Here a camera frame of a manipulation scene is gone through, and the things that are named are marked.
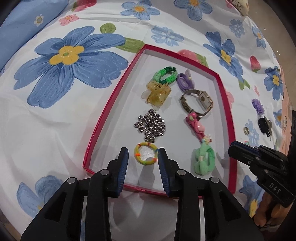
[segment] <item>green knitted hair tie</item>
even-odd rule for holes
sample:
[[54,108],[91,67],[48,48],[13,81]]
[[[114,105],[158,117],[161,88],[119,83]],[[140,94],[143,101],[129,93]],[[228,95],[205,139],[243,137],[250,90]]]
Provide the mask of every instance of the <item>green knitted hair tie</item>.
[[[160,78],[164,77],[166,74],[170,74],[170,76],[167,77],[165,80],[160,80]],[[163,85],[166,83],[168,83],[168,84],[173,83],[177,79],[177,76],[178,76],[178,72],[176,71],[176,68],[172,67],[172,66],[168,66],[168,67],[165,67],[164,69],[161,69],[160,71],[156,72],[153,75],[152,79]]]

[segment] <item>bed sheet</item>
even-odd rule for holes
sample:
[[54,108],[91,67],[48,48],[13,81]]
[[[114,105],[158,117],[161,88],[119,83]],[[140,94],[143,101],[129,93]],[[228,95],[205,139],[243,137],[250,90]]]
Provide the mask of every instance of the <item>bed sheet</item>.
[[[220,75],[238,141],[281,144],[280,67],[249,17],[221,0],[92,5],[76,9],[71,3],[72,10],[45,26],[1,72],[0,208],[20,233],[68,177],[86,177],[82,160],[93,128],[144,43],[179,52]],[[253,99],[273,123],[271,138],[259,130]],[[255,180],[238,163],[235,196],[251,215],[263,194]],[[175,200],[124,191],[110,201],[112,237],[171,240],[176,212]]]

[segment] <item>blue pillow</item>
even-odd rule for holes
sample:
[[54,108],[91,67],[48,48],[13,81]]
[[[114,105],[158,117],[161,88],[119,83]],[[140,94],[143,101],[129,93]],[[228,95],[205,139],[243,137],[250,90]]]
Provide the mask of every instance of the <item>blue pillow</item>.
[[0,70],[27,41],[56,18],[68,0],[23,0],[0,27]]

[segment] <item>yellow ring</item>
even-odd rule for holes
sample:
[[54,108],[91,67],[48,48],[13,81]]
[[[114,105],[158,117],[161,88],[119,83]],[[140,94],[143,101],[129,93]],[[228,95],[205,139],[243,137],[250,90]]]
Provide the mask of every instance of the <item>yellow ring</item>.
[[[140,154],[140,147],[141,147],[141,146],[148,146],[148,147],[150,147],[152,150],[154,150],[154,158],[153,158],[151,161],[143,161],[143,160],[141,159],[141,154]],[[157,160],[157,151],[158,151],[158,149],[157,149],[156,145],[153,145],[153,144],[151,144],[151,143],[149,143],[149,142],[142,142],[142,143],[139,143],[139,144],[136,145],[136,147],[135,147],[135,151],[134,151],[134,153],[135,153],[135,159],[136,159],[139,163],[141,163],[141,164],[143,164],[143,165],[145,165],[145,166],[147,166],[147,165],[152,165],[152,164],[154,164],[154,163],[156,162],[156,160]]]

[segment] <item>mint green scrunchie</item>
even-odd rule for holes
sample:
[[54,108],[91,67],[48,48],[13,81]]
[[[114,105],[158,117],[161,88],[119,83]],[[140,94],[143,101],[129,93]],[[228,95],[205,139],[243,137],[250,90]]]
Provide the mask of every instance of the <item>mint green scrunchie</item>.
[[206,175],[215,168],[215,152],[208,144],[203,142],[196,150],[195,158],[197,163],[194,164],[194,171],[199,175]]

